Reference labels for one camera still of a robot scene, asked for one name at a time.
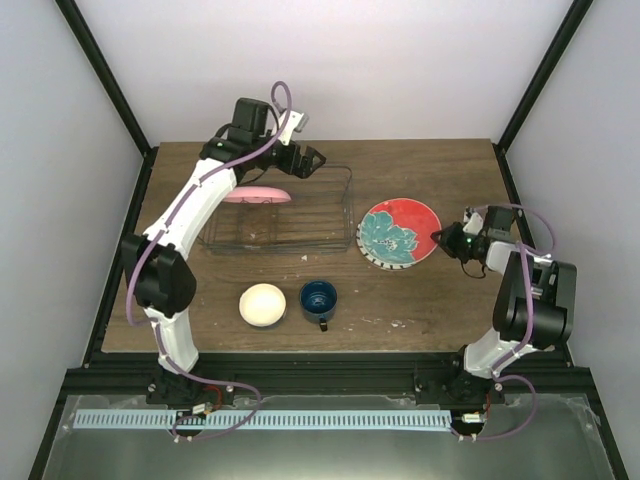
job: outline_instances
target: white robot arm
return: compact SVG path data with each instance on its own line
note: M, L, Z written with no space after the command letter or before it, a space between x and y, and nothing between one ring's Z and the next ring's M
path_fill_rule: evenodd
M156 334L161 336L166 353L160 355L159 363L173 373L179 372L167 357L185 372L198 361L189 324L196 281L186 260L205 222L248 170L275 166L307 178L326 161L310 147L302 155L300 146L291 140L293 132L301 131L306 124L303 113L285 112L276 122L279 136L274 138L270 132L265 135L269 107L257 100L238 100L227 138L214 137L205 144L201 160L167 210L142 236L129 234L122 242L129 289L127 316L132 323L135 296L155 328L160 329Z
M485 218L467 210L463 223L432 236L462 264L477 260L503 276L493 328L462 352L462 372L473 377L495 379L523 355L566 341L573 328L576 267L519 247L510 234L513 208L522 207L489 206Z

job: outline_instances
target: floral pattern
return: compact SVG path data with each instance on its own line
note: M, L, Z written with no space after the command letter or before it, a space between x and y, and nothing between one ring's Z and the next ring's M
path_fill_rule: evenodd
M394 225L387 212L368 213L360 226L362 244L382 262L415 263L411 252L418 246L416 236L410 228Z

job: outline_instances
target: red plate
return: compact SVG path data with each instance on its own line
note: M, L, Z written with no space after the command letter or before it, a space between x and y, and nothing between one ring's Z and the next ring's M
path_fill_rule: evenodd
M437 215L424 203L394 198L367 212L358 225L356 242L374 265L401 270L424 260L436 249L431 234L441 229Z

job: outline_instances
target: blue mug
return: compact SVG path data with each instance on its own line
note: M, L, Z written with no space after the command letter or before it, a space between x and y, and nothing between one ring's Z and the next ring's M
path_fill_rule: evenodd
M327 331L327 322L336 311L338 292L329 282L315 280L307 283L300 290L300 305L304 318Z

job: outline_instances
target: pink plate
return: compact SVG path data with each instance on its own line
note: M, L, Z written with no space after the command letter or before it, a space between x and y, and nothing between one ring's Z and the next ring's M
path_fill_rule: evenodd
M272 187L237 187L223 202L228 203L285 203L291 197L284 190Z

